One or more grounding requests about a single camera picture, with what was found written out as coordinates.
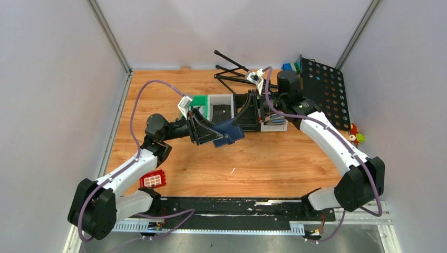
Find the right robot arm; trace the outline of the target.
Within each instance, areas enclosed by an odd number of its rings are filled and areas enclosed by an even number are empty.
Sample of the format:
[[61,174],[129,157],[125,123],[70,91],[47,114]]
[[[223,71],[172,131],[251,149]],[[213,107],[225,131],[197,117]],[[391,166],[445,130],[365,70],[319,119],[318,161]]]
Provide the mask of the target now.
[[277,74],[277,92],[270,91],[272,68],[249,70],[245,79],[256,86],[260,105],[291,122],[310,137],[331,159],[341,179],[337,185],[316,189],[303,197],[311,209],[342,208],[367,210],[370,201],[380,203],[384,190],[385,164],[356,148],[330,123],[321,107],[302,95],[300,80],[293,71]]

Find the blue card holder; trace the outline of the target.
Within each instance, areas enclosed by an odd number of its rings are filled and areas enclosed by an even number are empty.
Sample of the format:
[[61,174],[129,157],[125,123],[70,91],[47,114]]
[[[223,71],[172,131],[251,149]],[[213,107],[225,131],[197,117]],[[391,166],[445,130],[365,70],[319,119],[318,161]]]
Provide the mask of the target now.
[[223,145],[231,145],[238,140],[245,138],[245,133],[241,126],[235,124],[236,118],[215,124],[212,129],[222,135],[222,138],[214,140],[216,148]]

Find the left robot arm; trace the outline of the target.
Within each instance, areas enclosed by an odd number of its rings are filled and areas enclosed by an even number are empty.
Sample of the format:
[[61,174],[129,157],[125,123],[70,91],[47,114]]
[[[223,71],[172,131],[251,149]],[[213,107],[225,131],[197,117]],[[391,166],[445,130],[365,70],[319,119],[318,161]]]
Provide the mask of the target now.
[[83,242],[89,242],[104,239],[125,218],[157,213],[161,196],[150,187],[140,187],[128,196],[123,193],[166,161],[172,150],[166,141],[189,137],[197,145],[212,142],[220,147],[232,141],[233,126],[232,119],[209,121],[196,108],[174,122],[158,113],[149,116],[143,142],[136,143],[137,151],[128,161],[102,177],[85,178],[77,185],[68,222],[77,227]]

